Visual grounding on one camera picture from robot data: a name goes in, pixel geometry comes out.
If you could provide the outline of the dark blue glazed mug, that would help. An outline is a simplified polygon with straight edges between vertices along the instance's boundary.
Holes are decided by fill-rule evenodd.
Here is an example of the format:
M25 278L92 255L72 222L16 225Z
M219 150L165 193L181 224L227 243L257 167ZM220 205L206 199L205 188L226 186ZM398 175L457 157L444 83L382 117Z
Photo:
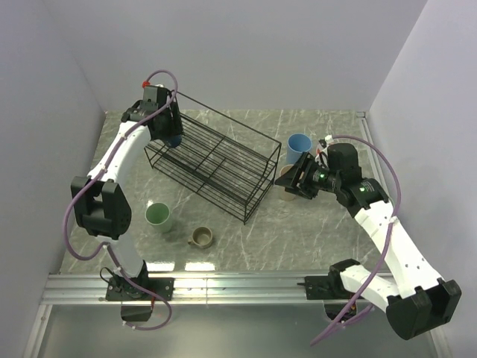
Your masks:
M182 142L182 136L181 135L176 135L176 136L169 137L168 139L166 139L164 141L165 145L168 148L176 148L181 144L181 142Z

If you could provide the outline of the beige ceramic mug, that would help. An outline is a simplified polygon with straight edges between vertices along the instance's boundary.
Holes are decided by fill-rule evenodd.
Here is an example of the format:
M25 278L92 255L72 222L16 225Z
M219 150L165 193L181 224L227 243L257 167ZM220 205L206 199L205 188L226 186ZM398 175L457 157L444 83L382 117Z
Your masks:
M189 245L196 246L200 249L207 249L212 245L213 233L208 227L196 228L192 236L188 240Z

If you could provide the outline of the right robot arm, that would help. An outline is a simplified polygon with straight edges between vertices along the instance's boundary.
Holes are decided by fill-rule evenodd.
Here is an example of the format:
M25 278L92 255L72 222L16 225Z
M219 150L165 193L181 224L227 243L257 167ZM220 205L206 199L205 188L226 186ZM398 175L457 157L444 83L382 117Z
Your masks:
M303 153L275 184L287 193L313 199L320 191L335 195L337 202L361 226L379 250L378 264L386 264L393 276L388 281L376 270L368 271L360 262L348 259L329 268L325 284L305 279L310 298L322 291L349 303L332 323L313 339L317 344L360 315L351 316L358 298L382 310L394 332L404 340L435 329L450 321L461 298L454 280L444 280L425 259L397 218L392 204L377 180L365 178L358 163L358 152L350 143L332 144L323 156Z

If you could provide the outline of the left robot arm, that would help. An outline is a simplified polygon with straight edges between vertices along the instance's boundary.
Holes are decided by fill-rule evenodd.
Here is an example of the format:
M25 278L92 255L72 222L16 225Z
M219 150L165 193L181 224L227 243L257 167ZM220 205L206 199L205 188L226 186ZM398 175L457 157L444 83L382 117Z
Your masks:
M154 140L175 146L183 134L176 93L144 83L142 99L121 117L118 133L98 164L85 177L71 183L78 227L95 237L114 264L110 286L134 300L150 291L145 261L137 253L128 231L132 210L122 185L145 146Z

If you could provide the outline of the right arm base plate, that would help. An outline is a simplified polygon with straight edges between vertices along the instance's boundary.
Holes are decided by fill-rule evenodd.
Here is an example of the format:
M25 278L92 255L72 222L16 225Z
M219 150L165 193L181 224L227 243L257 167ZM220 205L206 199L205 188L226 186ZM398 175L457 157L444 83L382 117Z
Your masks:
M336 298L327 276L305 276L303 282L297 283L305 290L307 301L322 301Z

